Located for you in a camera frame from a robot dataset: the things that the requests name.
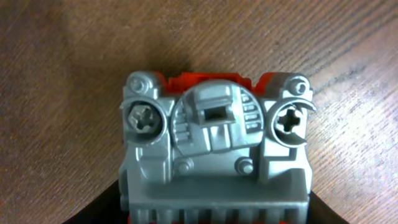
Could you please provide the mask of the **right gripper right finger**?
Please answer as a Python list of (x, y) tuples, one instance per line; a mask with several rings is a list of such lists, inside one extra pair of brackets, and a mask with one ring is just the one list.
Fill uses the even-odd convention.
[(329, 207), (314, 191), (309, 194), (307, 224), (349, 224)]

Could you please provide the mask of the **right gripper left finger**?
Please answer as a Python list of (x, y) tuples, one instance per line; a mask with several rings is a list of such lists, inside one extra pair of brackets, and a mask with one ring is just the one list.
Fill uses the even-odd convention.
[(129, 214), (121, 209), (119, 182), (104, 192), (63, 224), (128, 224)]

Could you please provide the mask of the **red truck with grey top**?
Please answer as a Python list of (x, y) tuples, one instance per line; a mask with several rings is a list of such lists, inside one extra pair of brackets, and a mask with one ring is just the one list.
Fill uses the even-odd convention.
[(129, 223), (306, 223), (313, 171), (301, 73), (131, 73), (121, 209)]

